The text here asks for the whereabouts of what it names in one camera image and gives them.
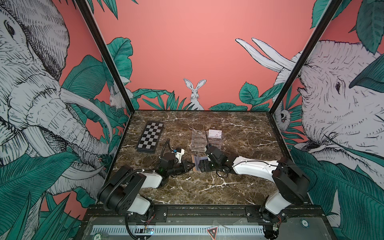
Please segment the white pink credit card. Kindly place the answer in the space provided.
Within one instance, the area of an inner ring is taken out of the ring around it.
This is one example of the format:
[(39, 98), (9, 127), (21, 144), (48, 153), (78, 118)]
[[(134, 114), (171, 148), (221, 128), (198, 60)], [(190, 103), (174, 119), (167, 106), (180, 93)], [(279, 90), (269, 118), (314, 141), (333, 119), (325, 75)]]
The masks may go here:
[(221, 139), (222, 138), (222, 131), (210, 129), (208, 131), (208, 137), (213, 138), (213, 139)]

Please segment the clear acrylic organizer box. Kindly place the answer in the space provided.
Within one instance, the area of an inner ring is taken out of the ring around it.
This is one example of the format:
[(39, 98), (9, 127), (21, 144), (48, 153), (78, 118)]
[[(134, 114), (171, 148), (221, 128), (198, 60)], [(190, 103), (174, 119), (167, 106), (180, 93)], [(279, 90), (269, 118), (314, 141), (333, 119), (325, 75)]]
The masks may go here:
[(221, 149), (223, 143), (223, 132), (221, 139), (208, 137), (208, 131), (193, 131), (191, 140), (191, 150), (193, 152), (204, 152), (206, 145), (210, 144)]

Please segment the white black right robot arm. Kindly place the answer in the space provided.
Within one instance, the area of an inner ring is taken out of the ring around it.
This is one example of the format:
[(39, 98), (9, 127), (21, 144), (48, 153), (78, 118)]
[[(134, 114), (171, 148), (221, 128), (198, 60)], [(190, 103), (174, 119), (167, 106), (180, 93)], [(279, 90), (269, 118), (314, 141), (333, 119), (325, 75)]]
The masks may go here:
[(261, 161), (238, 156), (226, 158), (219, 163), (209, 156), (199, 161), (198, 168), (202, 173), (249, 175), (274, 183), (277, 190), (267, 197), (259, 209), (261, 218), (267, 223), (278, 222), (286, 207), (304, 204), (310, 186), (308, 175), (285, 157), (279, 161)]

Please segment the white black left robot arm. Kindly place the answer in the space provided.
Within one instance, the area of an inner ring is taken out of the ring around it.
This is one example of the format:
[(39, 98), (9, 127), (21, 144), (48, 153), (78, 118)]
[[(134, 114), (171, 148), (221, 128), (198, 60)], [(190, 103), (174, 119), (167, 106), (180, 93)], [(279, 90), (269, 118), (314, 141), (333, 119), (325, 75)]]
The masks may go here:
[(164, 186), (170, 177), (190, 172), (195, 163), (179, 160), (178, 153), (165, 153), (153, 170), (134, 169), (122, 166), (99, 190), (98, 201), (106, 211), (119, 215), (135, 213), (151, 219), (155, 214), (151, 200), (139, 194), (141, 189), (157, 189)]

